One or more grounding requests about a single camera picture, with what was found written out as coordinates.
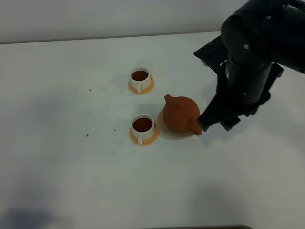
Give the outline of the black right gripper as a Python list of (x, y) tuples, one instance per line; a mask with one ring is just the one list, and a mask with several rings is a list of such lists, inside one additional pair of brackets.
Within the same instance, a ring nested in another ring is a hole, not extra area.
[(269, 91), (284, 71), (272, 62), (238, 63), (220, 36), (194, 55), (217, 74), (216, 95), (197, 119), (204, 132), (217, 123), (230, 131), (241, 121), (242, 115), (255, 115), (258, 108), (270, 99)]

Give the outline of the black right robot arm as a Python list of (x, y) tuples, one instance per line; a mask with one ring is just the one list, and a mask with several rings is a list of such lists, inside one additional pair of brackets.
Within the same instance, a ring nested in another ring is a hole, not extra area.
[(226, 19), (221, 34), (195, 52), (217, 74), (216, 94), (198, 118), (203, 131), (226, 130), (255, 115), (285, 67), (305, 71), (305, 4), (250, 0)]

